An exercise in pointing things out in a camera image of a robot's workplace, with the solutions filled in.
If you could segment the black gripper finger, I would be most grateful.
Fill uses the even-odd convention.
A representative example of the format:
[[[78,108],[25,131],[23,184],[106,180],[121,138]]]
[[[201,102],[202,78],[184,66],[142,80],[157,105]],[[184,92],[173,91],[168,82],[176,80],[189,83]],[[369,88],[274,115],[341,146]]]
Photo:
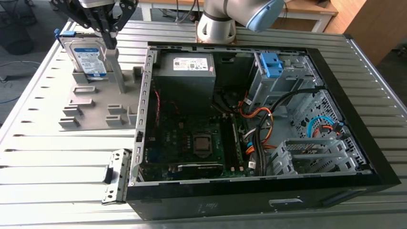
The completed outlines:
[[[107,22],[105,20],[90,20],[90,24],[81,24],[82,22],[82,10],[81,8],[106,7],[109,0],[51,0],[50,4],[63,12],[73,21],[83,28],[91,28],[95,35],[102,38],[106,44],[106,28]]]
[[[115,36],[118,31],[123,28],[130,16],[137,7],[137,0],[119,0],[117,3],[117,7],[121,10],[118,15],[114,15],[114,3],[106,6],[106,20],[107,20],[107,28],[106,28],[106,48],[114,49],[117,45]]]

